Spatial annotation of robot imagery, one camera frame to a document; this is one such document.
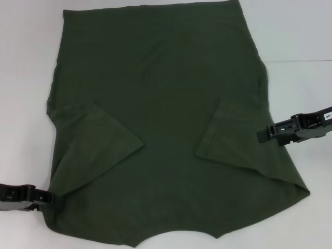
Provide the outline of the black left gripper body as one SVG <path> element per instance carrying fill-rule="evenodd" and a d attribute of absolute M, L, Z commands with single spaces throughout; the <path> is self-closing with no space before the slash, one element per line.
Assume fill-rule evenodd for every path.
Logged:
<path fill-rule="evenodd" d="M 33 203 L 33 185 L 1 184 L 1 211 L 25 211 L 28 203 Z"/>

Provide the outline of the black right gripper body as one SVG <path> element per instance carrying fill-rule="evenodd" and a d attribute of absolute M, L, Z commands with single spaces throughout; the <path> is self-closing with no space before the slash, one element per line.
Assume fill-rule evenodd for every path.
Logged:
<path fill-rule="evenodd" d="M 295 121 L 295 142 L 324 137 L 331 131 L 331 107 L 308 114 L 291 116 Z"/>

